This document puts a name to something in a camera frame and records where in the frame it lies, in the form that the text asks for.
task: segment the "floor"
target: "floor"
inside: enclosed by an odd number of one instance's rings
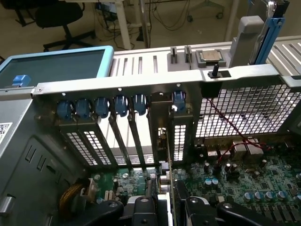
[[[190,8],[198,4],[198,0],[189,0]],[[151,13],[151,47],[166,47],[177,45],[188,45],[209,42],[221,42],[224,39],[230,6],[225,9],[224,18],[216,19],[215,15],[219,12],[216,8],[202,8],[192,12],[193,22],[189,23],[186,20],[186,1],[176,1],[160,3],[157,5],[162,21],[170,26],[174,24],[181,12],[182,17],[179,23],[173,29],[179,28],[176,31],[168,31]],[[127,20],[134,21],[134,8],[126,7]],[[103,20],[97,12],[94,11],[92,4],[86,4],[84,16],[69,25],[69,29],[73,35],[77,35],[89,30],[95,29],[97,38],[87,38],[84,41],[94,45],[112,45],[116,51],[122,50],[116,46],[112,39],[112,33],[104,30],[101,27]],[[236,21],[233,36],[237,33],[238,20]],[[13,16],[0,19],[0,30],[5,31],[0,35],[0,55],[4,58],[12,55],[35,53],[43,51],[43,44],[64,39],[64,32],[61,27],[41,29],[36,24],[30,24],[26,27],[21,27]],[[131,42],[134,49],[144,48],[144,43],[136,41],[138,29],[130,30]],[[115,39],[117,45],[122,47],[122,39],[119,35]],[[59,50],[60,47],[52,48],[51,50]]]

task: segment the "white desk leg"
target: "white desk leg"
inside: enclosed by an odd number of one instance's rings
[[[139,9],[139,0],[134,0],[134,9],[135,9],[136,24],[141,24],[140,9]]]
[[[117,11],[118,23],[120,26],[121,37],[123,41],[123,47],[125,49],[132,49],[130,37],[128,35],[128,30],[127,30],[127,19],[126,19],[126,14],[124,12],[123,2],[116,2],[115,6]]]

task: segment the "black chair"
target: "black chair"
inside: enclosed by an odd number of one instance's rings
[[[90,31],[72,37],[69,28],[67,26],[68,24],[82,18],[84,10],[85,10],[85,4],[83,4],[83,9],[81,9],[78,3],[67,3],[65,1],[58,1],[50,6],[38,8],[35,14],[35,19],[39,27],[46,28],[46,27],[62,26],[66,33],[65,40],[56,41],[56,42],[43,45],[44,52],[48,52],[49,48],[61,46],[61,45],[64,45],[63,49],[68,49],[72,44],[76,44],[83,47],[93,46],[91,44],[82,42],[80,40],[87,37],[95,38],[95,31]]]

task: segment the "expansion slot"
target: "expansion slot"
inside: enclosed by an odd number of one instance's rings
[[[105,191],[104,200],[107,201],[109,198],[109,191]]]

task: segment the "blue latch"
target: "blue latch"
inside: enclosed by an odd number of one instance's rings
[[[76,114],[81,119],[87,119],[90,117],[91,105],[87,99],[81,99],[76,102]]]
[[[71,101],[63,100],[57,104],[56,113],[60,119],[70,121],[72,111],[73,107]]]
[[[98,114],[102,119],[108,117],[109,115],[109,106],[108,106],[108,99],[104,97],[100,97],[95,101],[95,112]]]
[[[125,96],[117,96],[114,98],[115,111],[121,117],[127,115],[127,98]]]
[[[182,91],[173,92],[173,105],[176,106],[177,112],[184,112],[185,107],[185,93]]]
[[[24,75],[17,75],[14,79],[13,79],[13,86],[17,86],[17,87],[26,87],[29,85],[31,79],[28,75],[24,74]]]
[[[144,115],[146,113],[146,98],[145,95],[138,94],[133,97],[134,110],[139,113],[139,115]]]

